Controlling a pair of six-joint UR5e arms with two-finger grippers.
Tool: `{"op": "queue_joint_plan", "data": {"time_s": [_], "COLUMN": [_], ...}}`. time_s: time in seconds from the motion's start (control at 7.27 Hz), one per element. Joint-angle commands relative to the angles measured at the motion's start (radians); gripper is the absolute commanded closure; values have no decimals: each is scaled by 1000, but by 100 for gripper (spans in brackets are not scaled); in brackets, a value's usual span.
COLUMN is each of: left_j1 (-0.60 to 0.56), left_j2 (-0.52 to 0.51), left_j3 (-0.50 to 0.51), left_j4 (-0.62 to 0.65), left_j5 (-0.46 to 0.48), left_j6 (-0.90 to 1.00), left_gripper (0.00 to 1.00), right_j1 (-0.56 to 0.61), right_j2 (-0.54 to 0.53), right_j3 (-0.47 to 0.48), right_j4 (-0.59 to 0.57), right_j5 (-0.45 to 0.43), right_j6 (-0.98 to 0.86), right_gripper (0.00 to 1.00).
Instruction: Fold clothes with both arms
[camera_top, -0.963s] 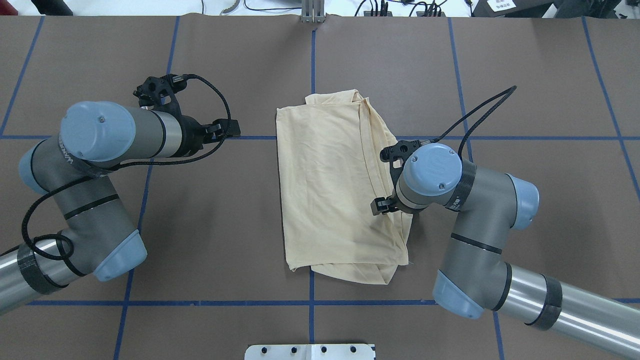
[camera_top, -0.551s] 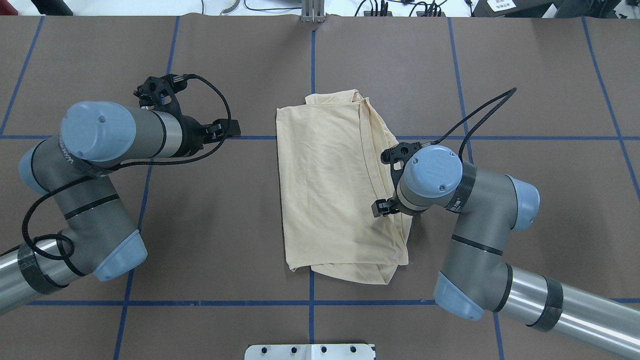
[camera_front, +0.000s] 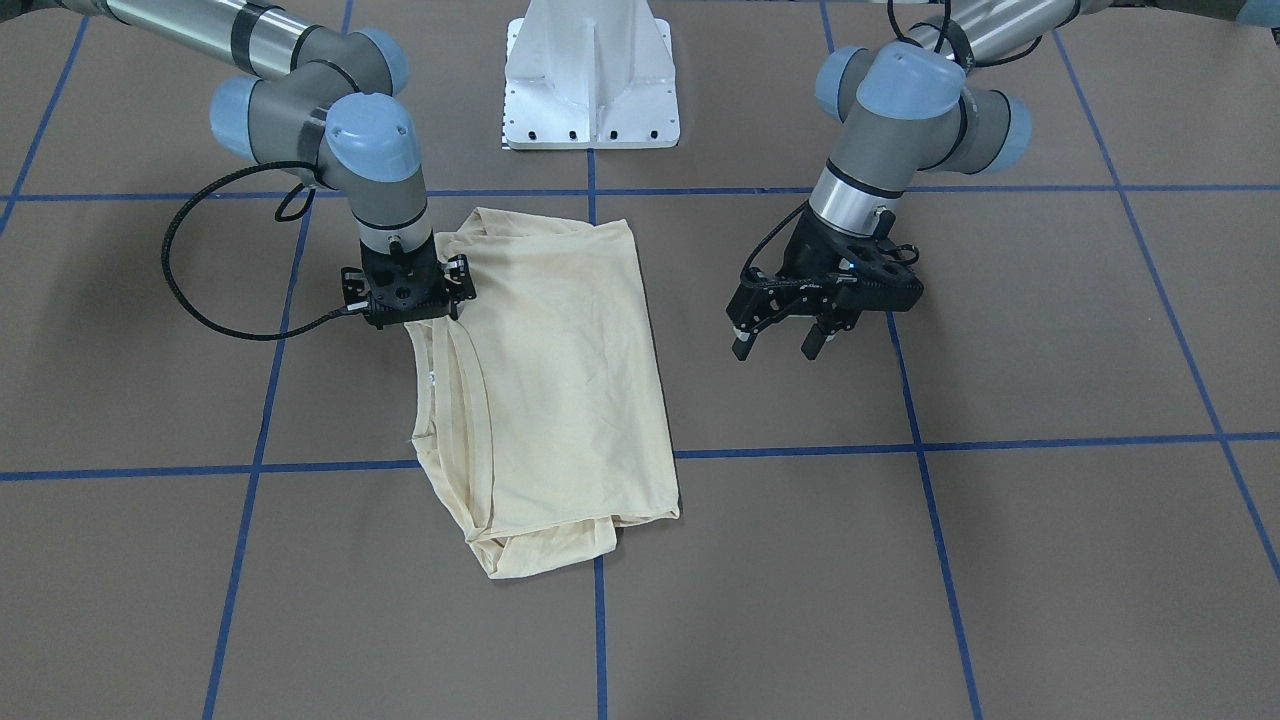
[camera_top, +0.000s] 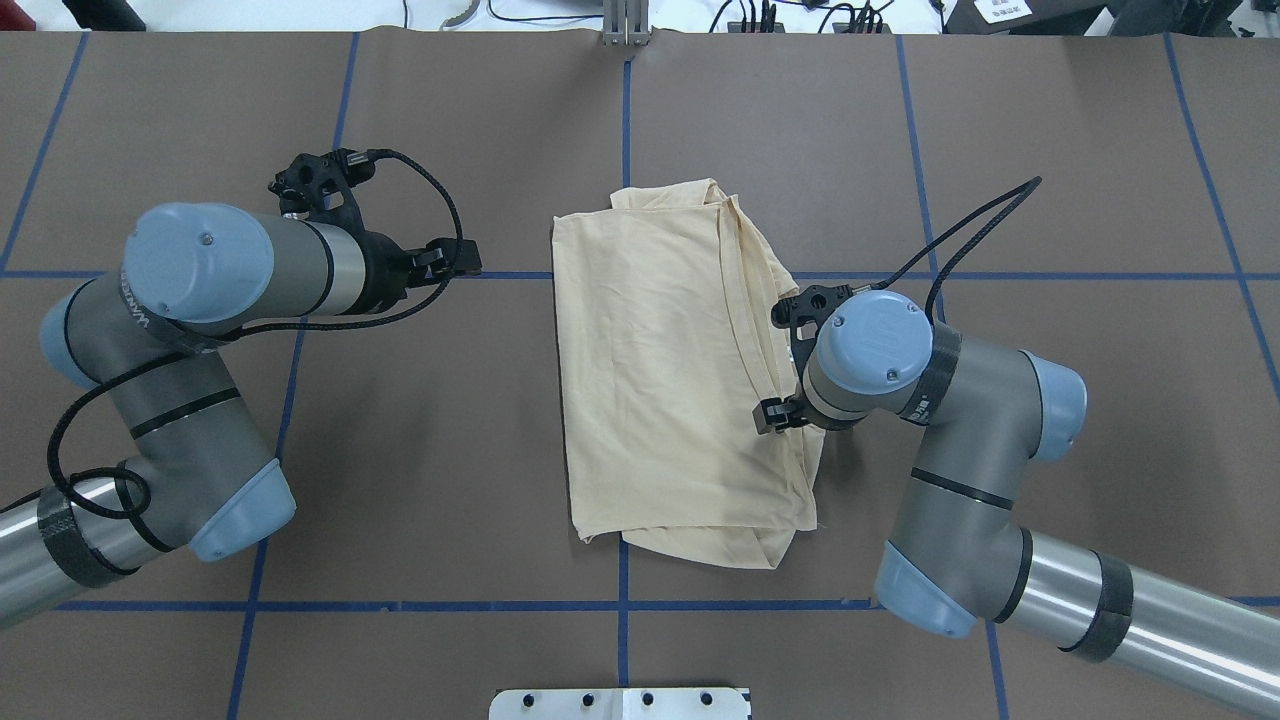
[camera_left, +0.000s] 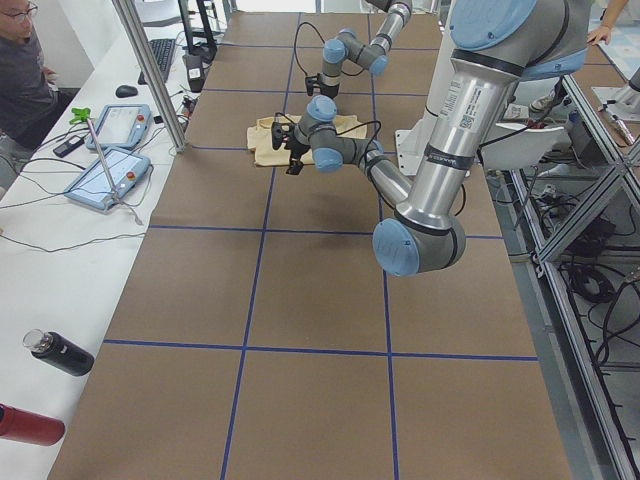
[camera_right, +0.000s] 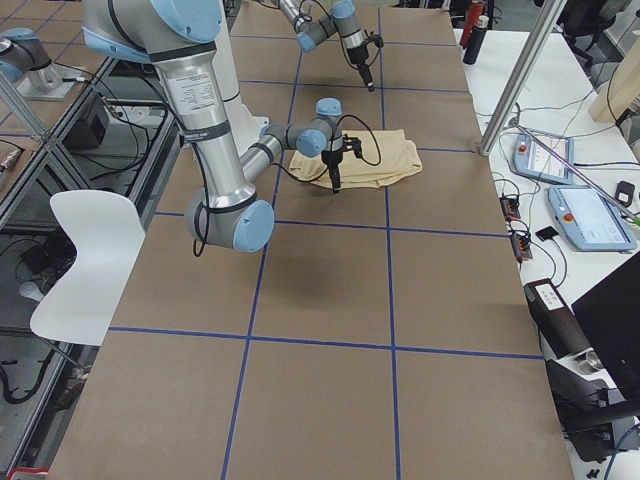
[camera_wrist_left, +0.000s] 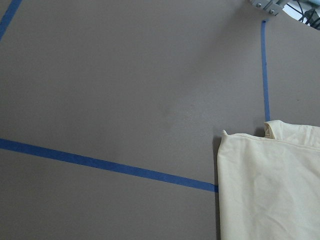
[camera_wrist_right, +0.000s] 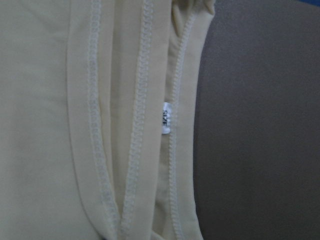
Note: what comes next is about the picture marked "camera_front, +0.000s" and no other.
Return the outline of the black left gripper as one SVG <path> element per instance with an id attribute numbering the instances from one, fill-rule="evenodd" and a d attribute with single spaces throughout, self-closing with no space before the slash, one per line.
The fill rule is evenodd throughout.
<path id="1" fill-rule="evenodd" d="M 727 306 L 733 327 L 732 352 L 745 361 L 756 337 L 788 316 L 813 316 L 803 355 L 813 361 L 837 333 L 851 331 L 864 311 L 905 313 L 924 292 L 913 270 L 915 246 L 895 245 L 890 232 L 896 215 L 887 208 L 872 213 L 869 234 L 847 234 L 801 205 L 774 227 L 748 255 Z M 782 266 L 765 273 L 755 265 L 764 247 L 788 224 L 795 228 Z"/>

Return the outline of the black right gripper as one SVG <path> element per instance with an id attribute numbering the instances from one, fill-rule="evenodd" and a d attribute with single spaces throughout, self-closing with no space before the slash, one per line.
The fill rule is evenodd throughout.
<path id="1" fill-rule="evenodd" d="M 413 251 L 394 242 L 388 254 L 366 246 L 360 254 L 362 266 L 340 272 L 346 313 L 378 329 L 440 316 L 456 320 L 460 305 L 475 299 L 468 259 L 458 254 L 440 260 L 434 236 Z"/>

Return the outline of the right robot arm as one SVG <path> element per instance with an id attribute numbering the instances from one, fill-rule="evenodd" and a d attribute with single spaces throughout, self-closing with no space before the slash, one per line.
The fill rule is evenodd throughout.
<path id="1" fill-rule="evenodd" d="M 361 265 L 344 269 L 339 315 L 384 327 L 457 318 L 476 295 L 462 255 L 436 255 L 422 154 L 398 94 L 407 59 L 388 33 L 339 33 L 252 1 L 64 1 L 233 65 L 214 94 L 218 142 L 250 172 L 285 170 L 312 192 L 342 192 Z"/>

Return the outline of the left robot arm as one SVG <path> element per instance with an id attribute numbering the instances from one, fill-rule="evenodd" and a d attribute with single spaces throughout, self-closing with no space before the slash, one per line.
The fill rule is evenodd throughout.
<path id="1" fill-rule="evenodd" d="M 820 68 L 815 100 L 842 132 L 808 200 L 783 224 L 781 268 L 749 258 L 726 309 L 733 354 L 791 316 L 810 318 L 814 359 L 864 313 L 905 313 L 923 295 L 918 251 L 891 238 L 897 206 L 920 172 L 1004 170 L 1025 152 L 1030 113 L 1010 94 L 970 88 L 973 70 L 1028 54 L 1042 36 L 1102 1 L 947 1 L 943 13 L 877 50 L 840 47 Z"/>

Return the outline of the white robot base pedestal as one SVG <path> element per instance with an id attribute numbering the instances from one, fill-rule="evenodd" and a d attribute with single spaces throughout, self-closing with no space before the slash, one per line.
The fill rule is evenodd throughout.
<path id="1" fill-rule="evenodd" d="M 669 23 L 646 1 L 532 1 L 507 24 L 502 142 L 516 151 L 671 149 Z"/>

